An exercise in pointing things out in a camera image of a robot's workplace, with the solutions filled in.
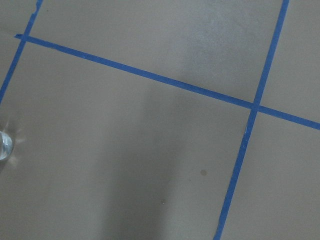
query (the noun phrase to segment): floor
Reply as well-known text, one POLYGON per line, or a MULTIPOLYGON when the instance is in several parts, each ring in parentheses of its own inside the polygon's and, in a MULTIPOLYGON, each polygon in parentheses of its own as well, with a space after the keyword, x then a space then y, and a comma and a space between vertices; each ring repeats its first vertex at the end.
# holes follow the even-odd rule
POLYGON ((317 239, 319 9, 0 0, 0 239, 317 239))

